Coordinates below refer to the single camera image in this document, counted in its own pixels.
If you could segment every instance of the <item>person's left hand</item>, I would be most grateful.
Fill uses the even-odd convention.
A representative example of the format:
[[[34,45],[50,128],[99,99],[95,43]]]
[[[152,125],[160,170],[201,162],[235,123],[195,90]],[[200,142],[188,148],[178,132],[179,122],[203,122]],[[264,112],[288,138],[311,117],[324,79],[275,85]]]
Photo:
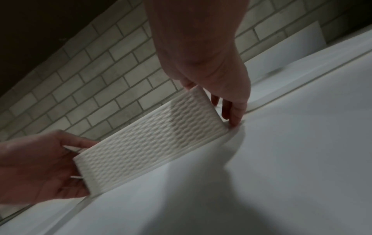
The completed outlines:
[[[57,130],[0,144],[0,204],[34,204],[52,199],[84,197],[89,191],[73,161],[78,153],[64,146],[97,144]]]

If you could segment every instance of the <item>brick wall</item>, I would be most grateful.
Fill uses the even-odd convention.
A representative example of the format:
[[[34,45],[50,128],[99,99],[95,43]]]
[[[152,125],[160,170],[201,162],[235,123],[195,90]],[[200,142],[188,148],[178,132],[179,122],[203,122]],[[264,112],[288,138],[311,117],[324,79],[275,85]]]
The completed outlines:
[[[328,42],[370,20],[369,0],[251,0],[247,61],[319,21]],[[104,139],[182,93],[155,53],[139,0],[117,1],[0,98],[0,141],[53,129]]]

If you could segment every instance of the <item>hand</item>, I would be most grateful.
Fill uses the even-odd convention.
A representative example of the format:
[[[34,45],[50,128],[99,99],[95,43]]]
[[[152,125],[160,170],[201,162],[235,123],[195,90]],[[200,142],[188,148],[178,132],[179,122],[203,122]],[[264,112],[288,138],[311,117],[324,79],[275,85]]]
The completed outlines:
[[[237,126],[247,108],[250,81],[235,46],[248,0],[146,0],[152,37],[167,75],[186,89],[208,90],[222,117]]]
[[[97,142],[57,130],[0,144],[0,204],[34,204],[84,197],[89,192],[64,146],[90,148]]]

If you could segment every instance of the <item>dark ceiling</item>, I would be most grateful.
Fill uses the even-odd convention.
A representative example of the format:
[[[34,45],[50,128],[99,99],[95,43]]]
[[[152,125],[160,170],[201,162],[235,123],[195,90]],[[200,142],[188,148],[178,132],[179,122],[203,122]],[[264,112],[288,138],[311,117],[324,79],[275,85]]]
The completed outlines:
[[[0,95],[115,0],[2,1]]]

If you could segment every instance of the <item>white textured box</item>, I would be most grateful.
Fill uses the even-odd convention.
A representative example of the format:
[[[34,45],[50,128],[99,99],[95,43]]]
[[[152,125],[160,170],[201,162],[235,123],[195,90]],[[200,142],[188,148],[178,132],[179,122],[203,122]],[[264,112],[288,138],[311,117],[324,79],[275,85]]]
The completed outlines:
[[[205,92],[197,87],[81,153],[74,161],[95,196],[227,131]]]

